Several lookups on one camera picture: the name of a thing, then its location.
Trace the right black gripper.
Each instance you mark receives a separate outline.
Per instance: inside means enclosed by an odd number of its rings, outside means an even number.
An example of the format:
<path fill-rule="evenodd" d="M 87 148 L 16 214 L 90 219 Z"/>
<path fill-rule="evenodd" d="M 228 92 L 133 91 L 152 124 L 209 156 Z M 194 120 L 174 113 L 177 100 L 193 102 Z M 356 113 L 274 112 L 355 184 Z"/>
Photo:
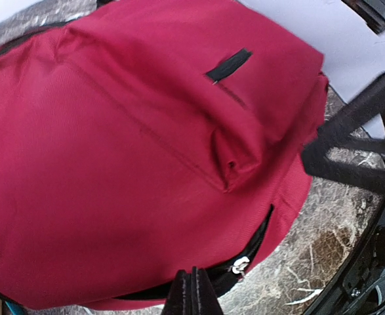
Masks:
<path fill-rule="evenodd" d="M 382 33 L 385 30 L 385 0 L 343 0 L 342 2 L 362 17 L 374 33 Z"/>

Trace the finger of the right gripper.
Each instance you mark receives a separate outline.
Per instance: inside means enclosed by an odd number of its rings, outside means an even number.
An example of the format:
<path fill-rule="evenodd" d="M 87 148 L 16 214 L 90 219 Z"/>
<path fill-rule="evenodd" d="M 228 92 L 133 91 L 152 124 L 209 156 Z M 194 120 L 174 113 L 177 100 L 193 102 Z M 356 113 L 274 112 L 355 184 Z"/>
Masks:
<path fill-rule="evenodd" d="M 351 135 L 378 114 L 384 116 L 385 126 L 385 73 L 319 128 L 317 138 L 305 146 L 301 154 L 305 172 L 385 196 L 385 170 L 358 167 L 327 157 L 331 148 L 385 155 L 385 140 L 361 139 Z"/>

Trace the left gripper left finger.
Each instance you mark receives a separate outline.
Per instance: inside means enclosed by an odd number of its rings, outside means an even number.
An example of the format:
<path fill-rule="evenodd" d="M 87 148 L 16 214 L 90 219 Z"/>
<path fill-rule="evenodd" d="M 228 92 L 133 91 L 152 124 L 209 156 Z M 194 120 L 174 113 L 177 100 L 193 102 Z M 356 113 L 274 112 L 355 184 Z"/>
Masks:
<path fill-rule="evenodd" d="M 192 273 L 180 270 L 169 290 L 161 315 L 192 315 Z"/>

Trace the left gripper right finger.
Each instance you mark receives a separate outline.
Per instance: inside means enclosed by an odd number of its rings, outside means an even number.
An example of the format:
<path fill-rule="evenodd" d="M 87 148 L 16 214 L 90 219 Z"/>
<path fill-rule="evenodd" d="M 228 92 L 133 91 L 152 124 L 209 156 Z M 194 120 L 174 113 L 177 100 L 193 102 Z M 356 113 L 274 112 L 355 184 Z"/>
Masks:
<path fill-rule="evenodd" d="M 192 314 L 223 315 L 205 269 L 192 269 Z"/>

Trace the red student backpack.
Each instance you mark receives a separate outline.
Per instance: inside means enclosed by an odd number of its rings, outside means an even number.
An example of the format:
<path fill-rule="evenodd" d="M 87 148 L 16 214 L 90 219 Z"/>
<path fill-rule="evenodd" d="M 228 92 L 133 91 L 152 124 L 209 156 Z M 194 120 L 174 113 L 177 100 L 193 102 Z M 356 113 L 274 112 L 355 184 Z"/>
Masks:
<path fill-rule="evenodd" d="M 323 55 L 237 1 L 115 1 L 0 48 L 0 298 L 161 303 L 179 270 L 223 295 L 310 191 Z"/>

